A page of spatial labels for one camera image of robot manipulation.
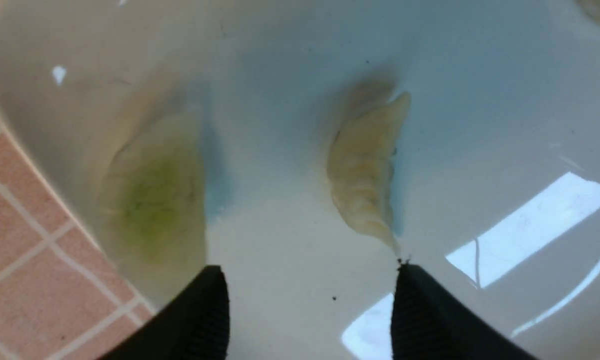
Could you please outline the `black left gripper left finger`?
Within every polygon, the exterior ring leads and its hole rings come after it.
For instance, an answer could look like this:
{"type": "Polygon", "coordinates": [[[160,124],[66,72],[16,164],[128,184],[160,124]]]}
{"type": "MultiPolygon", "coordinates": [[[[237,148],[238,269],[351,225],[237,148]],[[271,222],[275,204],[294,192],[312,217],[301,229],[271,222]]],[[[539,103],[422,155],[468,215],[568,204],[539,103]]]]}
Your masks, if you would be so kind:
{"type": "Polygon", "coordinates": [[[146,325],[101,360],[225,360],[230,299],[224,272],[208,265],[146,325]]]}

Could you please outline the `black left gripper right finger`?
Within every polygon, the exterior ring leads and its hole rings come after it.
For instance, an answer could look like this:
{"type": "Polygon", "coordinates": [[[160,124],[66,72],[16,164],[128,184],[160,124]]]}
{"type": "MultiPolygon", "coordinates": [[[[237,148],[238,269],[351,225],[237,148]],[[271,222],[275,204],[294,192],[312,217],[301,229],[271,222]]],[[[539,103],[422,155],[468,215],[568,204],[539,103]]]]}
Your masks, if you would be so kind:
{"type": "Polygon", "coordinates": [[[394,360],[529,360],[416,264],[399,266],[391,314],[394,360]]]}

